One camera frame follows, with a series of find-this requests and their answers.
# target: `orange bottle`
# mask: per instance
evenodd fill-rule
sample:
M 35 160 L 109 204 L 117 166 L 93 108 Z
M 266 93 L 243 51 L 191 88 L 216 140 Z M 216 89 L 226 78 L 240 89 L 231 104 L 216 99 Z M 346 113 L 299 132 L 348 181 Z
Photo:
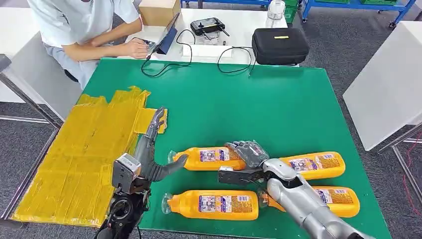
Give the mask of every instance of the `orange bottle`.
M 330 210 L 341 218 L 351 218 L 360 210 L 356 193 L 345 187 L 312 186 L 319 197 L 327 203 Z M 263 191 L 258 193 L 260 207 L 275 207 L 285 212 L 284 208 Z
M 169 153 L 169 161 L 177 160 L 180 155 L 187 154 L 185 168 L 190 171 L 218 171 L 221 166 L 242 170 L 246 163 L 232 149 L 227 147 L 189 148 L 183 152 Z
M 162 201 L 163 213 L 187 218 L 251 221 L 258 218 L 258 209 L 258 197 L 252 191 L 191 190 L 166 194 Z
M 185 168 L 191 171 L 218 171 L 221 166 L 242 170 L 245 162 L 228 147 L 189 148 L 183 152 L 169 153 L 169 161 L 177 160 L 187 154 Z M 346 169 L 344 160 L 337 152 L 310 153 L 280 158 L 283 162 L 309 179 L 332 178 L 343 174 Z

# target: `yellow packaging tape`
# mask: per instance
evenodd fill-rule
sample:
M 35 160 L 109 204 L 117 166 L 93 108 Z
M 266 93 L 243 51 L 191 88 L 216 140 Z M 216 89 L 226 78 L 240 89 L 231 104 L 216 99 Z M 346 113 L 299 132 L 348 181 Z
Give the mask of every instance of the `yellow packaging tape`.
M 104 97 L 81 95 L 19 203 L 13 220 L 99 227 L 114 187 L 112 164 L 134 153 L 155 109 L 146 109 L 148 91 L 131 87 Z M 164 123 L 159 133 L 163 133 Z

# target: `green mat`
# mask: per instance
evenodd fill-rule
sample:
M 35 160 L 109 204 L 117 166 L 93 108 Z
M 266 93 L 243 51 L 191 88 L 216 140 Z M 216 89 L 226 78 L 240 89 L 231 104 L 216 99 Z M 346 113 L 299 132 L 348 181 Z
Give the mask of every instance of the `green mat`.
M 140 71 L 142 63 L 142 60 L 101 60 L 84 93 L 105 96 L 110 101 L 116 90 L 135 85 L 151 92 L 147 107 L 168 108 L 168 127 L 156 141 L 157 162 L 167 163 L 170 150 L 220 146 L 234 140 L 256 140 L 271 157 L 337 151 L 346 163 L 345 173 L 310 184 L 352 188 L 361 208 L 356 217 L 345 221 L 376 238 L 391 238 L 324 69 L 257 65 L 248 77 L 248 72 L 227 75 L 219 72 L 216 64 L 192 63 L 190 67 L 170 68 L 160 77 L 149 78 Z M 166 63 L 152 62 L 147 69 L 158 70 Z M 240 67 L 222 65 L 225 70 Z M 287 213 L 275 208 L 260 209 L 258 219 L 248 222 L 188 219 L 161 212 L 165 193 L 245 189 L 218 183 L 216 172 L 181 169 L 153 183 L 151 189 L 151 210 L 144 214 L 142 229 L 308 238 Z M 254 185 L 246 189 L 257 190 Z

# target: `person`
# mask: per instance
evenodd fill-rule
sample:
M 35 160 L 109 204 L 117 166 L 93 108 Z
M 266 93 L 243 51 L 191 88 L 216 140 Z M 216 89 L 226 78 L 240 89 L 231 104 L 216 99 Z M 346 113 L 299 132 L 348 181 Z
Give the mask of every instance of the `person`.
M 142 20 L 131 0 L 28 0 L 28 3 L 47 53 L 82 89 L 102 57 L 146 57 L 148 45 L 138 38 L 120 45 L 110 44 L 142 30 Z M 114 29 L 113 13 L 124 21 Z

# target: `black case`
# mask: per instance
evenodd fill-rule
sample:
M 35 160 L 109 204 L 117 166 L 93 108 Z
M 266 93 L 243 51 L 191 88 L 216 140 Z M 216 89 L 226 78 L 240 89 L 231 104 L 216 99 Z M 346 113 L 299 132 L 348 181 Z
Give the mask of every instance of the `black case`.
M 309 53 L 305 36 L 296 28 L 258 28 L 252 35 L 252 49 L 261 65 L 299 64 Z

